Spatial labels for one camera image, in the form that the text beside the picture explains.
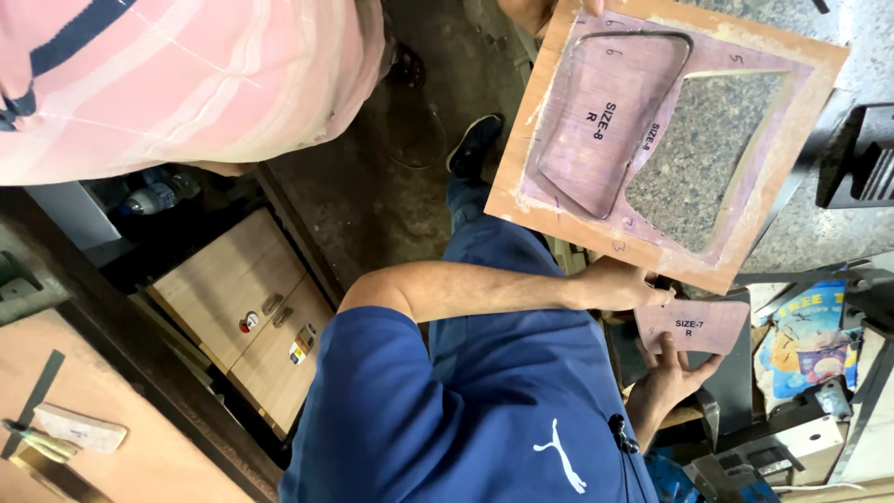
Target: cabinet handle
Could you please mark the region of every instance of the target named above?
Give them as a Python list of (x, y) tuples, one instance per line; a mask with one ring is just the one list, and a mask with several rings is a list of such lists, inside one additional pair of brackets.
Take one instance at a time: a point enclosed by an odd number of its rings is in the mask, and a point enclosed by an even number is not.
[(264, 316), (270, 316), (274, 313), (274, 311), (276, 311), (276, 308), (278, 308), (280, 304), (283, 303), (283, 300), (285, 300), (285, 297), (283, 297), (282, 295), (270, 295), (270, 298), (267, 299), (267, 302), (265, 302), (264, 306), (261, 307), (261, 312), (264, 313)]
[(286, 320), (288, 320), (289, 317), (291, 316), (291, 314), (292, 314), (291, 307), (285, 307), (285, 308), (280, 309), (280, 311), (276, 313), (276, 316), (274, 316), (274, 328), (279, 328), (282, 325), (284, 325)]

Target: blue trousers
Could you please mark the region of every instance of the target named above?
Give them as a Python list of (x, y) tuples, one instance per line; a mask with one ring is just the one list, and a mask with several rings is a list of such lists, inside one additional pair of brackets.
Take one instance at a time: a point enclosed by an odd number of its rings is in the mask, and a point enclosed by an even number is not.
[[(490, 184), (480, 178), (453, 178), (448, 183), (447, 209), (451, 214), (452, 236), (443, 260), (542, 276), (564, 276), (542, 234), (485, 215), (490, 191)], [(499, 336), (508, 329), (527, 324), (524, 319), (523, 313), (507, 312), (433, 321), (428, 331), (433, 377), (449, 384), (457, 357), (470, 337)]]

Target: plastic water bottle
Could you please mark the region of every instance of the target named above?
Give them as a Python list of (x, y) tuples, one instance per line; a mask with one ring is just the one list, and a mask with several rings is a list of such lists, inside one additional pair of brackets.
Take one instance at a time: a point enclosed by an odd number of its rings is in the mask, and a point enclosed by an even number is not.
[(200, 191), (201, 187), (190, 174), (178, 173), (170, 180), (150, 183), (134, 191), (124, 202), (122, 213), (154, 215), (159, 211), (173, 208), (184, 199), (196, 197)]

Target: wooden cabinet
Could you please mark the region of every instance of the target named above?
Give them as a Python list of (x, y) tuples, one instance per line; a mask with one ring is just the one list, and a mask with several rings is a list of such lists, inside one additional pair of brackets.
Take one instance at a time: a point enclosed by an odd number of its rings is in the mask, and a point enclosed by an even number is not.
[[(147, 292), (226, 373), (274, 315), (264, 313), (265, 304), (287, 296), (306, 274), (270, 212), (260, 209)], [(258, 324), (244, 333), (240, 322), (249, 312)]]
[[(251, 396), (280, 438), (285, 437), (308, 394), (316, 374), (320, 337), (333, 316), (310, 275), (301, 280), (273, 320), (289, 310), (279, 327), (274, 321), (266, 324), (227, 374), (243, 394)], [(304, 361), (296, 364), (290, 358), (290, 348), (302, 329), (315, 334), (314, 343)]]
[[(269, 211), (252, 213), (147, 292), (284, 439), (314, 380), (319, 336), (333, 311)], [(240, 322), (250, 312), (258, 324), (245, 333)], [(295, 364), (291, 344), (305, 327), (316, 341)]]

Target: navy stripe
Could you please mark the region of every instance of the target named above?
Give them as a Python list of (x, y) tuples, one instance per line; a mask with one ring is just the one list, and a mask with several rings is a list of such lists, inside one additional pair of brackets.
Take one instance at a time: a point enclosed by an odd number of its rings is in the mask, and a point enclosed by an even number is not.
[(37, 111), (34, 79), (68, 61), (91, 40), (117, 21), (137, 0), (93, 0), (43, 46), (31, 51), (31, 84), (21, 98), (3, 96), (6, 110), (0, 110), (0, 132), (16, 131), (13, 123)]
[(120, 18), (137, 0), (93, 0), (55, 37), (31, 51), (31, 75), (43, 75), (68, 61)]

